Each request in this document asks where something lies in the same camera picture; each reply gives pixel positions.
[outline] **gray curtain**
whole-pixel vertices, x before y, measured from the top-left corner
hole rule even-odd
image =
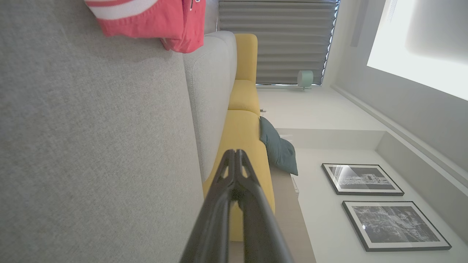
[[[297,84],[299,70],[322,83],[336,0],[221,0],[221,30],[258,38],[257,83]]]

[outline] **gray sofa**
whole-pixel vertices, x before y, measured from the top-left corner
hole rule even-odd
[[[235,38],[106,38],[81,0],[0,2],[0,262],[177,262],[203,202]]]

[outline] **framed picture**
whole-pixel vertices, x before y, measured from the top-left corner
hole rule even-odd
[[[343,207],[366,251],[449,250],[413,202],[352,202]]]
[[[338,195],[404,195],[379,165],[323,163],[322,169]]]

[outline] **red cloth with white stripe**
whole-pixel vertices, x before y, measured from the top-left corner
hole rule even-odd
[[[203,45],[205,0],[85,0],[110,37],[164,38],[167,50],[189,53]]]

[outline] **throw pillow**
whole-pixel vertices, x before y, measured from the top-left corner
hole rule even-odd
[[[294,146],[281,138],[273,125],[264,117],[260,117],[260,140],[266,146],[270,164],[290,174],[298,175]]]

